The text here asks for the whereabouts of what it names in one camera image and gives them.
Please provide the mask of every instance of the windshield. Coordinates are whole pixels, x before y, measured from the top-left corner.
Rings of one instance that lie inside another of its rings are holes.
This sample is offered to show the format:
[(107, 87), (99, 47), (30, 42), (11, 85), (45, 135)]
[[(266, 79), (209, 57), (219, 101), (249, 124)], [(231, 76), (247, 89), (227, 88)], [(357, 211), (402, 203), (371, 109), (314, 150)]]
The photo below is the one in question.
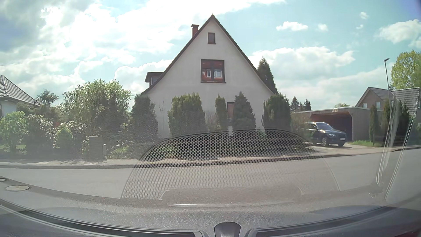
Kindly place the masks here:
[[(0, 207), (209, 237), (232, 221), (244, 237), (411, 199), (420, 14), (415, 0), (0, 0)], [(253, 223), (268, 213), (306, 218)]]
[(325, 123), (316, 123), (316, 126), (318, 129), (322, 129), (322, 130), (333, 130), (333, 128), (329, 124), (325, 124)]

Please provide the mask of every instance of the dark tiled roof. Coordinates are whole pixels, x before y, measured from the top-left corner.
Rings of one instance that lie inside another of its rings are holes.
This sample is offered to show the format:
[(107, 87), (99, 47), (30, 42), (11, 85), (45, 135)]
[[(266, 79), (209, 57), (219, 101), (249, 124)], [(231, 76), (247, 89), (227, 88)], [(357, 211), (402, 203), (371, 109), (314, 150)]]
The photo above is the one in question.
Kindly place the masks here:
[(420, 88), (408, 88), (392, 91), (393, 95), (401, 102), (405, 103), (408, 107), (408, 112), (410, 115), (416, 115), (420, 97)]
[[(199, 31), (187, 42), (187, 44), (184, 46), (184, 48), (178, 53), (178, 55), (174, 58), (174, 60), (170, 63), (170, 65), (165, 69), (165, 71), (161, 74), (161, 76), (157, 79), (155, 83), (153, 83), (150, 87), (148, 87), (143, 93), (148, 92), (151, 90), (156, 84), (158, 84), (159, 81), (167, 74), (167, 72), (171, 69), (171, 67), (175, 64), (175, 62), (181, 57), (181, 55), (184, 53), (184, 51), (189, 47), (189, 45), (195, 40), (195, 38), (202, 32), (202, 30), (205, 28), (205, 26), (211, 21), (214, 20), (219, 27), (222, 29), (222, 31), (228, 36), (228, 38), (231, 40), (231, 42), (235, 45), (235, 47), (238, 49), (238, 51), (241, 53), (241, 55), (244, 57), (244, 59), (249, 63), (251, 68), (253, 68), (256, 75), (260, 78), (260, 80), (266, 85), (265, 79), (261, 78), (259, 76), (259, 73), (257, 72), (257, 69), (254, 67), (253, 63), (250, 62), (246, 54), (240, 49), (240, 47), (237, 45), (237, 43), (234, 41), (234, 39), (229, 35), (229, 33), (226, 31), (226, 29), (221, 25), (221, 23), (216, 19), (216, 17), (212, 14), (209, 19), (202, 25), (202, 27), (199, 29)], [(273, 94), (276, 94), (277, 92), (274, 89), (271, 89), (267, 86), (267, 88), (272, 91)]]
[(30, 97), (3, 75), (0, 75), (0, 99), (12, 99), (34, 104), (34, 98)]
[(145, 82), (150, 82), (153, 76), (160, 76), (164, 72), (148, 72), (146, 74)]
[(389, 90), (376, 88), (376, 87), (368, 87), (368, 88), (383, 101), (386, 101), (387, 97), (389, 97), (389, 100), (392, 100), (393, 98), (393, 94)]

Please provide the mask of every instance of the manhole cover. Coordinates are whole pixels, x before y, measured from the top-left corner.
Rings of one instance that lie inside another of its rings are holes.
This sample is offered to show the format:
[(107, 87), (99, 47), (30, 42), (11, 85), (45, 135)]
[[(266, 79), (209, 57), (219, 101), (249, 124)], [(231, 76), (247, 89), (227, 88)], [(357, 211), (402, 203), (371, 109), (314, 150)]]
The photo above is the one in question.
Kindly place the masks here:
[(12, 186), (6, 187), (7, 191), (24, 191), (27, 189), (29, 189), (29, 187), (26, 185), (12, 185)]

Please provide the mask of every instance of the chimney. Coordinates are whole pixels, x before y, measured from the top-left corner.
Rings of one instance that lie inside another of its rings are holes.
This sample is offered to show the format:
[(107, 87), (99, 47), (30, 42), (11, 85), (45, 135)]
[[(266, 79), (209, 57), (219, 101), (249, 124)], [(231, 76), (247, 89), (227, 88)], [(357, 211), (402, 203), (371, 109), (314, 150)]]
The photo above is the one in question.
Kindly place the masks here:
[(199, 25), (193, 24), (190, 26), (192, 28), (192, 37), (199, 31)]

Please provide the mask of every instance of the car hood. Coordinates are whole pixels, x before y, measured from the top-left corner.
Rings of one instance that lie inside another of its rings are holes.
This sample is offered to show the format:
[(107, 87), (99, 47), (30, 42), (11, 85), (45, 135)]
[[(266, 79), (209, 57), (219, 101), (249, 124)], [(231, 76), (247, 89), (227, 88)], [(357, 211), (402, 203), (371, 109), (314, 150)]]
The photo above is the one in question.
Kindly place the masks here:
[(345, 134), (343, 131), (339, 131), (336, 129), (332, 129), (332, 130), (324, 130), (326, 131), (326, 133), (330, 133), (330, 134)]

